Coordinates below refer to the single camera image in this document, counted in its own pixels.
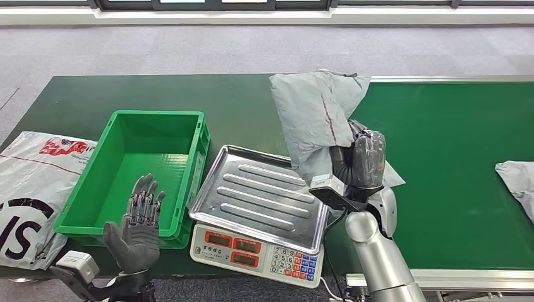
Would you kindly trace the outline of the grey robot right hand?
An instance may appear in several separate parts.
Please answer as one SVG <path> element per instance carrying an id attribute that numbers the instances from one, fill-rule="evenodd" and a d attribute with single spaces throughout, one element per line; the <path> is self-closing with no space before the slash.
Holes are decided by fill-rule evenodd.
<path id="1" fill-rule="evenodd" d="M 353 179 L 356 187 L 373 189 L 382 186 L 385 170 L 385 137 L 356 120 L 348 120 L 354 135 Z"/>

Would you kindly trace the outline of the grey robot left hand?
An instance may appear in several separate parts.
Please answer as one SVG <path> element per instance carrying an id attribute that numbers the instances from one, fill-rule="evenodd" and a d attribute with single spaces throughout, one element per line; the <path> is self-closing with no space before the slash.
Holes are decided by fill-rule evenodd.
<path id="1" fill-rule="evenodd" d="M 103 240 L 122 274 L 150 269 L 159 258 L 159 217 L 166 193 L 160 191 L 153 175 L 140 176 L 135 182 L 127 210 L 117 225 L 103 225 Z"/>

